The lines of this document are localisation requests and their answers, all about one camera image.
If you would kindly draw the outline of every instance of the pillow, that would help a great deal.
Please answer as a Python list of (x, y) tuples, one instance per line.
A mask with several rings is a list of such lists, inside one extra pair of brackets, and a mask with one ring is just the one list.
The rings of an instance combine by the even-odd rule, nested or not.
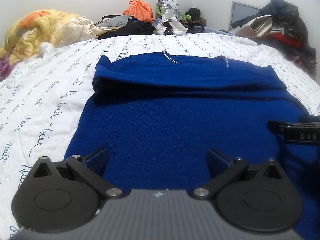
[(173, 10), (178, 21), (182, 19), (182, 14), (177, 0), (158, 0), (158, 4), (161, 9), (161, 13), (167, 13)]

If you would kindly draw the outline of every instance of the blue fabric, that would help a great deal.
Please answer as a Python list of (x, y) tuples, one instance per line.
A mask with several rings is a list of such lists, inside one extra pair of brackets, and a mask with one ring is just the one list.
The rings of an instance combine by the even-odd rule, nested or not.
[(269, 120), (297, 122), (306, 109), (271, 66), (214, 59), (141, 54), (111, 63), (102, 56), (90, 97), (65, 158), (105, 146), (103, 178), (129, 188), (186, 188), (210, 179), (206, 153), (213, 147), (251, 163), (276, 158), (304, 201), (296, 231), (320, 235), (317, 147), (285, 145)]

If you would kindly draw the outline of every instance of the white bed sheet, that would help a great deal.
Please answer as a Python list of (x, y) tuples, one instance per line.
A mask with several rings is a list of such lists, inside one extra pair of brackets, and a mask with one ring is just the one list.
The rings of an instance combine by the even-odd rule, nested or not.
[(88, 40), (19, 63), (0, 82), (0, 239), (18, 230), (11, 200), (33, 163), (43, 155), (61, 161), (88, 98), (102, 54), (112, 62), (148, 52), (225, 57), (271, 65), (288, 91), (310, 114), (320, 115), (320, 86), (275, 49), (241, 37), (213, 33), (186, 36), (123, 36)]

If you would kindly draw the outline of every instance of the white sheet with writing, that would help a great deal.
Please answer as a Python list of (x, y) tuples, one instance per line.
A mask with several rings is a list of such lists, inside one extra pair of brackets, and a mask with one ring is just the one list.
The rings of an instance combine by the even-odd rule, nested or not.
[(257, 66), (271, 65), (310, 114), (320, 115), (320, 87), (275, 49), (249, 39), (203, 33), (123, 36), (61, 49), (42, 44), (42, 58), (17, 64), (0, 82), (0, 239), (18, 231), (11, 201), (34, 162), (43, 155), (52, 161), (63, 159), (84, 105), (94, 93), (92, 78), (101, 55), (113, 62), (163, 50), (172, 55), (224, 55)]

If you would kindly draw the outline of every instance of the red cloth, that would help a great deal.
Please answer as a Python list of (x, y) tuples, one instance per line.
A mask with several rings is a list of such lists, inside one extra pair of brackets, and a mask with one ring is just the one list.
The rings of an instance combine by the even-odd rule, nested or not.
[(295, 40), (294, 38), (283, 35), (282, 33), (274, 33), (266, 36), (267, 38), (275, 38), (278, 41), (286, 43), (292, 47), (300, 48), (301, 41)]

